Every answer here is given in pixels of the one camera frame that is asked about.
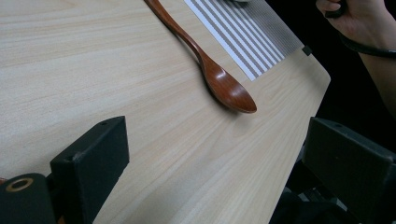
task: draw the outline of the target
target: hand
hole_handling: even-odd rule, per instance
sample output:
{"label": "hand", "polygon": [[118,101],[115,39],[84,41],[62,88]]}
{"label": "hand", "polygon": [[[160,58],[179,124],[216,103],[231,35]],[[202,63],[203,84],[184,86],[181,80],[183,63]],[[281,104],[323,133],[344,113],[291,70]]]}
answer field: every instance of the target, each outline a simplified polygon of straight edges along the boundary
{"label": "hand", "polygon": [[[324,15],[326,11],[339,9],[338,1],[317,0],[317,8]],[[346,4],[346,12],[337,19],[328,19],[329,23],[349,39],[389,49],[389,38],[394,39],[389,28],[395,27],[395,20],[386,9],[384,0],[346,0]]]}

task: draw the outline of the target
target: gray striped placemat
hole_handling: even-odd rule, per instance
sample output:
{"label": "gray striped placemat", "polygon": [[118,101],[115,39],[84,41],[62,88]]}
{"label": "gray striped placemat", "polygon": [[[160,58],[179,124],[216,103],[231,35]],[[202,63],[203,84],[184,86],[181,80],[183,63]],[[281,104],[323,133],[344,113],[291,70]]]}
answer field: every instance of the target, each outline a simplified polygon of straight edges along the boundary
{"label": "gray striped placemat", "polygon": [[252,81],[302,45],[264,0],[185,2]]}

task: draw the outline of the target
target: spoon bowl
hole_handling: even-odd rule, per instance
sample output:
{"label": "spoon bowl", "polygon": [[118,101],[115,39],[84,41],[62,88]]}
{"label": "spoon bowl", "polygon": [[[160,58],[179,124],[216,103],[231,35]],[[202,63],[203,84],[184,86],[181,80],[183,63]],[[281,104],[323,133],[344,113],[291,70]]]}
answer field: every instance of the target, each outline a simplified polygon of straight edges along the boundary
{"label": "spoon bowl", "polygon": [[159,0],[145,0],[145,2],[154,14],[191,48],[201,65],[206,84],[222,104],[243,113],[257,111],[257,106],[248,91],[198,46],[172,19]]}

